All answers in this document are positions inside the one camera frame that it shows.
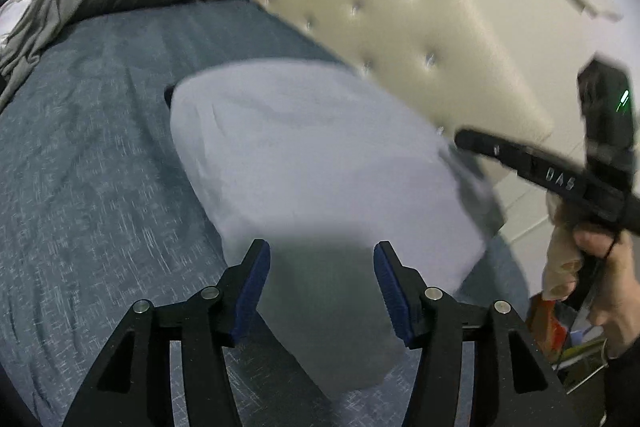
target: headboard button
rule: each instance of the headboard button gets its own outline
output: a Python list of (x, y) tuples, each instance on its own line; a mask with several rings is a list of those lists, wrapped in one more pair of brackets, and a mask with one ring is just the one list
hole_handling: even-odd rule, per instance
[(362, 10), (361, 1), (356, 1), (351, 5), (351, 15), (356, 15), (360, 10)]
[(427, 53), (424, 57), (424, 65), (427, 68), (433, 68), (436, 65), (436, 55), (434, 53)]

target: tufted headboard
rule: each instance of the tufted headboard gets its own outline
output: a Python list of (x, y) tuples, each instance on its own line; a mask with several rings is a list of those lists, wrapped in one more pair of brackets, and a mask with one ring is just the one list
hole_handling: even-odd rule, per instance
[(447, 135), (540, 142), (549, 115), (473, 0), (255, 0)]

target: white pillow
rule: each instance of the white pillow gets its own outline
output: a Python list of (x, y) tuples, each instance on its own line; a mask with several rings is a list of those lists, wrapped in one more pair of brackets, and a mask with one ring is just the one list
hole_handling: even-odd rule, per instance
[(403, 346), (376, 243), (453, 293), (500, 228), (490, 184), (401, 102), (343, 66), (255, 60), (175, 89), (175, 147), (230, 264), (271, 245), (258, 311), (329, 397), (382, 381)]

